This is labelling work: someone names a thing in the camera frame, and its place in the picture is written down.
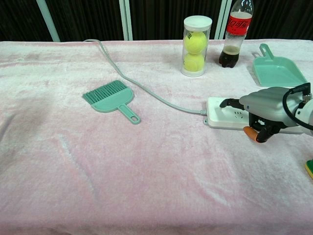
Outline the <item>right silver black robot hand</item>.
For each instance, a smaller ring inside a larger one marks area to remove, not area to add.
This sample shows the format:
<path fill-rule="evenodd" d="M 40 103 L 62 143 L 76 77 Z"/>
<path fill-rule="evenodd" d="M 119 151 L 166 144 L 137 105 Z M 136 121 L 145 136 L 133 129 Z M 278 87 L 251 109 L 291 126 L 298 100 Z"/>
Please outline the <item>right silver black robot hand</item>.
<path fill-rule="evenodd" d="M 283 96 L 287 91 L 288 88 L 284 87 L 270 87 L 239 99 L 224 99 L 220 107 L 247 111 L 248 126 L 244 127 L 244 132 L 256 142 L 264 143 L 280 130 L 297 126 L 283 108 Z"/>

